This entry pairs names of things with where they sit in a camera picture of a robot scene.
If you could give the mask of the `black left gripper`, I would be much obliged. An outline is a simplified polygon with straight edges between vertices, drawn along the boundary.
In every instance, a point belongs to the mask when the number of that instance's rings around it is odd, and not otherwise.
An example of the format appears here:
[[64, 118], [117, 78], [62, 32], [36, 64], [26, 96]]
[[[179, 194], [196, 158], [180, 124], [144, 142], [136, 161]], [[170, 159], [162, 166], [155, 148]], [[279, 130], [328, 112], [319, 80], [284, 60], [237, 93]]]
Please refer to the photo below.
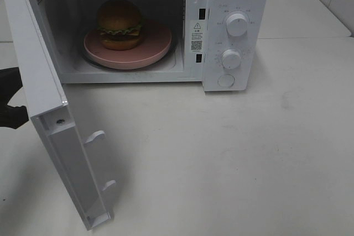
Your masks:
[[28, 121], [26, 106], [8, 104], [22, 87], [19, 67], [1, 70], [1, 127], [17, 129]]

